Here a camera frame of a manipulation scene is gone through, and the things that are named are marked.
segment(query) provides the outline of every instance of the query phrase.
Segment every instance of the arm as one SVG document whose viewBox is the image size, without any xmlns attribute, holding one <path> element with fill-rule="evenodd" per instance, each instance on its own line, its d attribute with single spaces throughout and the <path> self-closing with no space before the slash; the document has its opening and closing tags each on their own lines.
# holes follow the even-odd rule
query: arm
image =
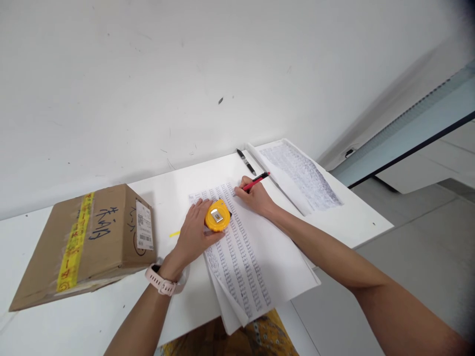
<svg viewBox="0 0 475 356">
<path fill-rule="evenodd" d="M 171 281 L 180 279 L 183 269 L 196 260 L 224 233 L 203 233 L 204 216 L 213 202 L 198 200 L 188 210 L 180 237 L 173 251 L 163 261 L 158 274 Z M 148 285 L 124 320 L 104 355 L 153 355 L 162 332 L 171 297 L 158 294 Z"/>
<path fill-rule="evenodd" d="M 467 351 L 466 342 L 369 261 L 335 238 L 277 206 L 262 184 L 249 194 L 235 188 L 252 210 L 274 223 L 300 250 L 356 297 L 386 355 L 453 355 Z"/>
</svg>

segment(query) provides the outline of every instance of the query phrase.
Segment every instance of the white table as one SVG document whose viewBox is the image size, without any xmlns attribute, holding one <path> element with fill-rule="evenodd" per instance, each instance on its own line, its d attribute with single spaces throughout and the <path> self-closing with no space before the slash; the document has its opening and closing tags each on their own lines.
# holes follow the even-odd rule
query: white table
<svg viewBox="0 0 475 356">
<path fill-rule="evenodd" d="M 260 174 L 262 169 L 252 156 L 246 151 L 244 154 Z M 181 228 L 189 208 L 189 193 L 228 181 L 238 184 L 242 175 L 250 173 L 239 156 L 231 154 L 130 184 L 154 207 L 154 237 L 159 256 L 164 257 L 176 242 L 177 237 L 169 236 Z M 392 228 L 390 222 L 333 176 L 326 172 L 324 176 L 344 205 L 315 212 L 304 220 L 351 248 Z M 277 204 L 301 217 L 270 179 L 263 184 Z M 143 272 L 93 293 L 8 313 L 50 211 L 51 208 L 45 208 L 0 222 L 0 355 L 101 355 L 147 286 Z M 201 256 L 190 267 L 183 293 L 174 296 L 170 303 L 159 344 L 219 315 L 218 301 Z"/>
</svg>

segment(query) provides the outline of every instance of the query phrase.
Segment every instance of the left hand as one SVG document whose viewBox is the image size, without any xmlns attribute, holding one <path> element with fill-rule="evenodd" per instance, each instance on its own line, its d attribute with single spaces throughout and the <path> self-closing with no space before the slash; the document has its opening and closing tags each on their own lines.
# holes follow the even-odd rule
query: left hand
<svg viewBox="0 0 475 356">
<path fill-rule="evenodd" d="M 203 231 L 204 217 L 213 201 L 198 200 L 188 210 L 185 222 L 180 230 L 177 245 L 163 261 L 158 274 L 165 279 L 175 281 L 180 278 L 183 269 L 196 260 L 208 247 L 224 237 L 224 232 Z"/>
</svg>

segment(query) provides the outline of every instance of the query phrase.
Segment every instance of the watch strap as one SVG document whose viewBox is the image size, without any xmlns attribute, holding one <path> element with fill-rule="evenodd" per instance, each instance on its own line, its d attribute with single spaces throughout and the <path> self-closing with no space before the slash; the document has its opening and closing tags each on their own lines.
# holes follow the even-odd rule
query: watch strap
<svg viewBox="0 0 475 356">
<path fill-rule="evenodd" d="M 145 277 L 148 279 L 150 284 L 158 290 L 158 293 L 170 297 L 174 294 L 181 293 L 185 285 L 162 278 L 158 274 L 159 269 L 159 265 L 151 264 L 145 271 Z"/>
</svg>

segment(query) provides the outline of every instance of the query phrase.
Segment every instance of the yellow patterned skirt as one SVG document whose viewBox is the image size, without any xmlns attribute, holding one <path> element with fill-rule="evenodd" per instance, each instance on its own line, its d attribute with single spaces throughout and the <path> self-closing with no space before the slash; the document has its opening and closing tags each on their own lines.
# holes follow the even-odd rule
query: yellow patterned skirt
<svg viewBox="0 0 475 356">
<path fill-rule="evenodd" d="M 228 336 L 216 318 L 158 349 L 161 356 L 298 355 L 275 309 Z"/>
</svg>

